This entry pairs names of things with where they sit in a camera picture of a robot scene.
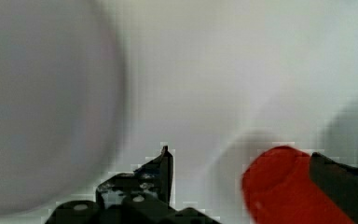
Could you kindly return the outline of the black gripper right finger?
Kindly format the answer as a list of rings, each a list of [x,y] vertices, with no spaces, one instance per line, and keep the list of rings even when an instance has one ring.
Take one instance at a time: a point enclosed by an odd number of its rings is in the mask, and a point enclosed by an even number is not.
[[[311,181],[355,224],[358,224],[358,168],[321,153],[310,157]]]

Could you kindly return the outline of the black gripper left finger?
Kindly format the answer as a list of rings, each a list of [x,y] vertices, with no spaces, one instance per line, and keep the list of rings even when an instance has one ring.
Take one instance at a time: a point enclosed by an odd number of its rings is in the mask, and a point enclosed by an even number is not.
[[[93,201],[58,205],[45,224],[221,224],[202,212],[170,206],[173,155],[164,146],[153,160],[100,184]]]

